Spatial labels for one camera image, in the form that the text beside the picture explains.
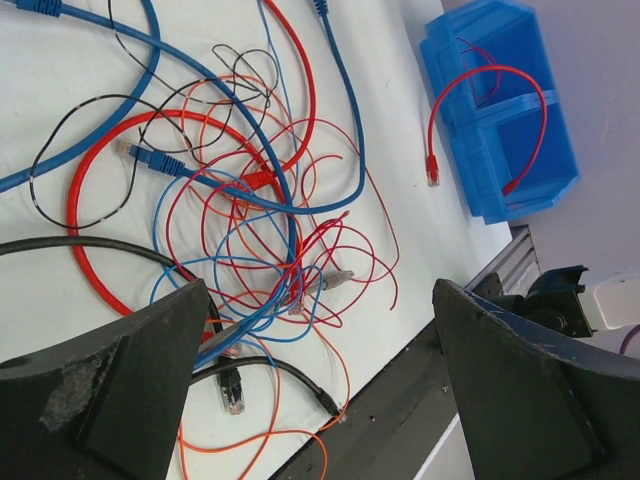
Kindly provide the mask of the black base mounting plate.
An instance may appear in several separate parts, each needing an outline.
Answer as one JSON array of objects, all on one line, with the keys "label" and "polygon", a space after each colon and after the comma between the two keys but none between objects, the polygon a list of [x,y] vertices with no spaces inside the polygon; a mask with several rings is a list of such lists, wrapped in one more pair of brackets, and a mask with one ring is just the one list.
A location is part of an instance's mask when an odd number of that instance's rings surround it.
[{"label": "black base mounting plate", "polygon": [[347,419],[309,441],[274,479],[412,479],[457,414],[430,322],[355,396]]}]

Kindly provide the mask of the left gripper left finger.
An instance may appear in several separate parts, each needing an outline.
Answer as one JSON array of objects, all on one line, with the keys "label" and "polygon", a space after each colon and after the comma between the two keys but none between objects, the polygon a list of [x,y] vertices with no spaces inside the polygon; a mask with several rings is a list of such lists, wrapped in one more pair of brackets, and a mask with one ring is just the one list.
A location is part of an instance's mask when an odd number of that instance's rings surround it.
[{"label": "left gripper left finger", "polygon": [[209,295],[203,281],[1,365],[4,479],[163,479]]}]

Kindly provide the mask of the blue plastic divided bin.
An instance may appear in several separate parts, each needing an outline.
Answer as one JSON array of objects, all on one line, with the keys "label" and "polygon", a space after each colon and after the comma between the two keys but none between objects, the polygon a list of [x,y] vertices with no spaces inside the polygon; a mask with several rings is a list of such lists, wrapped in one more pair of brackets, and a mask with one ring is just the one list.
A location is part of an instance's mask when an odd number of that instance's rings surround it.
[{"label": "blue plastic divided bin", "polygon": [[580,172],[535,10],[472,1],[425,31],[421,55],[471,214],[495,224],[555,206]]}]

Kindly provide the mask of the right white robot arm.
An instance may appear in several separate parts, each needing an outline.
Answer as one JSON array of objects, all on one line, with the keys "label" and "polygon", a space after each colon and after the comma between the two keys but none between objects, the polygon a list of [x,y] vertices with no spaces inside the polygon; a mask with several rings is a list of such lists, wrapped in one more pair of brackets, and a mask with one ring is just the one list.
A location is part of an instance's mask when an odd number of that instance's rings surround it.
[{"label": "right white robot arm", "polygon": [[524,295],[499,295],[494,305],[572,338],[639,323],[639,268],[576,265],[543,273]]}]

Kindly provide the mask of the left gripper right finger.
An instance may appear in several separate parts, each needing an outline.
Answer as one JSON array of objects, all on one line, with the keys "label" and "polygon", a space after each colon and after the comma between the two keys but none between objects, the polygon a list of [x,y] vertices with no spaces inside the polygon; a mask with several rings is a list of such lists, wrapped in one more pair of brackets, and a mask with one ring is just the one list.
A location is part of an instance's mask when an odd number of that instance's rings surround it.
[{"label": "left gripper right finger", "polygon": [[436,281],[433,306],[476,478],[638,478],[638,360],[447,279]]}]

